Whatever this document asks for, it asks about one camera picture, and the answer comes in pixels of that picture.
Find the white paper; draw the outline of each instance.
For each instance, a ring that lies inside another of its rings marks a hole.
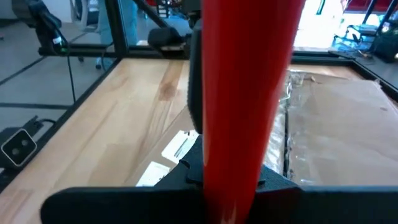
[[[178,164],[180,159],[192,148],[198,136],[199,134],[195,130],[179,131],[163,150],[162,156]]]
[[[148,168],[141,176],[137,183],[137,187],[153,187],[157,184],[164,176],[170,172],[170,168],[159,164],[157,162],[150,162]]]

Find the brown cardboard sheet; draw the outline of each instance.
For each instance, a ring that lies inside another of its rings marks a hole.
[[[398,113],[376,82],[310,75],[292,91],[289,178],[397,185]]]

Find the person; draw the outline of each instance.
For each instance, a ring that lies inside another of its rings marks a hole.
[[[123,15],[123,24],[128,45],[137,44],[137,5],[133,0],[119,0],[121,13]],[[106,12],[105,0],[98,0],[99,8],[99,35],[101,44],[110,45],[113,42],[111,26],[109,24],[108,13]],[[111,66],[110,58],[104,59],[104,65],[107,69]]]

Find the red cylinder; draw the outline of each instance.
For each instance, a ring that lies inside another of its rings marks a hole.
[[[305,0],[203,0],[204,191],[210,223],[244,223]]]

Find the electronic device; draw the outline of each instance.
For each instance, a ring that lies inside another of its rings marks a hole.
[[[22,169],[37,150],[32,136],[41,128],[43,124],[35,116],[22,127],[11,127],[1,131],[0,167]]]

